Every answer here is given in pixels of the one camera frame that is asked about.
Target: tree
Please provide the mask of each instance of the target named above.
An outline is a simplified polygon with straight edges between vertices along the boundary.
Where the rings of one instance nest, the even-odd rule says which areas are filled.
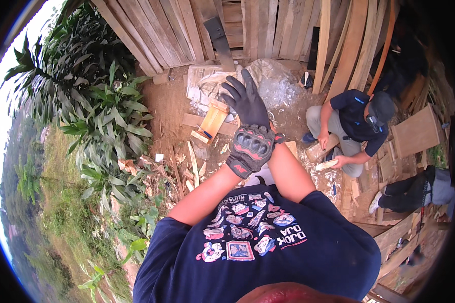
[[[35,172],[33,160],[30,155],[27,155],[27,163],[22,165],[22,157],[18,157],[18,165],[14,165],[17,173],[18,183],[17,191],[22,194],[25,200],[32,199],[32,204],[35,205],[35,193],[39,193],[40,177]]]

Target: navy t-shirt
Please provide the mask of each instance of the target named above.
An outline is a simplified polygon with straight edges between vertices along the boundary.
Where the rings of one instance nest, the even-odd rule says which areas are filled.
[[[275,185],[254,185],[231,191],[193,227],[160,220],[133,302],[236,302],[279,282],[362,300],[380,264],[373,238],[320,191],[298,204]]]
[[[388,125],[375,133],[372,127],[364,120],[364,108],[370,96],[356,89],[345,91],[330,99],[333,109],[339,110],[340,124],[352,140],[367,141],[365,152],[372,157],[381,147],[388,136]]]

